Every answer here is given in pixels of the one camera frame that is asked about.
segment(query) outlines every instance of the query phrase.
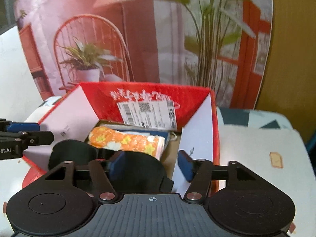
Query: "metal screw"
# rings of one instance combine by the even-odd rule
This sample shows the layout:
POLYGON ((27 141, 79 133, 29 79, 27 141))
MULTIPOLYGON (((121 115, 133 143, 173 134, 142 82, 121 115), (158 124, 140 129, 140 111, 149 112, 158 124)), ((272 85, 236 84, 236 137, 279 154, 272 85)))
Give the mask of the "metal screw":
POLYGON ((115 194, 111 192, 103 192, 100 194, 100 199, 102 200, 112 200, 115 198, 115 194))
POLYGON ((186 195, 189 200, 199 200, 202 198, 202 195, 198 192, 190 192, 186 195))

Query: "open cardboard box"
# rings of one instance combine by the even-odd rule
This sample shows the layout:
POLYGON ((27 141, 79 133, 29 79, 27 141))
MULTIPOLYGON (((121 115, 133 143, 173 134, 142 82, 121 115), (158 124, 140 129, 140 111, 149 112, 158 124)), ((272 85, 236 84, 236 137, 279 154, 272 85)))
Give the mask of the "open cardboard box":
POLYGON ((24 154, 46 171, 56 143, 66 139, 85 141, 100 120, 130 123, 130 114, 133 114, 136 125, 144 126, 145 122, 153 129, 177 132, 177 140, 169 142, 160 159, 168 177, 174 181, 175 192, 184 194, 189 187, 176 163, 178 150, 185 150, 193 159, 207 159, 219 164, 213 91, 203 87, 135 82, 79 84, 39 122, 41 130, 54 134, 54 142, 49 146, 30 147, 24 154), (139 111, 142 102, 148 103, 155 115, 144 116, 139 111), (123 106, 129 106, 128 111, 123 110, 123 106))

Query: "orange chair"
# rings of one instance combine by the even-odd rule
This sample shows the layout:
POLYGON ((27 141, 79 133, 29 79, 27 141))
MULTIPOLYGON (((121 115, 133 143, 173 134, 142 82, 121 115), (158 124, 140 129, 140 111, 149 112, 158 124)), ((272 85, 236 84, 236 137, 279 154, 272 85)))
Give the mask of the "orange chair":
POLYGON ((63 86, 60 90, 66 92, 78 83, 74 70, 62 62, 69 59, 66 50, 62 47, 75 46, 74 38, 83 44, 93 43, 96 46, 111 51, 111 55, 122 59, 122 61, 111 61, 110 67, 104 67, 104 74, 115 74, 123 81, 134 81, 131 59, 124 38, 117 27, 109 20, 92 14, 81 14, 74 16, 64 22, 57 30, 53 48, 56 63, 63 86))

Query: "printed backdrop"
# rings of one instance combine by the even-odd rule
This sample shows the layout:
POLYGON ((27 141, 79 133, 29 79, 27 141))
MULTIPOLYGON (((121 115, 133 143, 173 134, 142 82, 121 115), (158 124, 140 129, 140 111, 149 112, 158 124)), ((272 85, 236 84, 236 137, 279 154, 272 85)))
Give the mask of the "printed backdrop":
POLYGON ((14 0, 46 99, 81 81, 211 87, 252 109, 268 56, 272 0, 14 0))

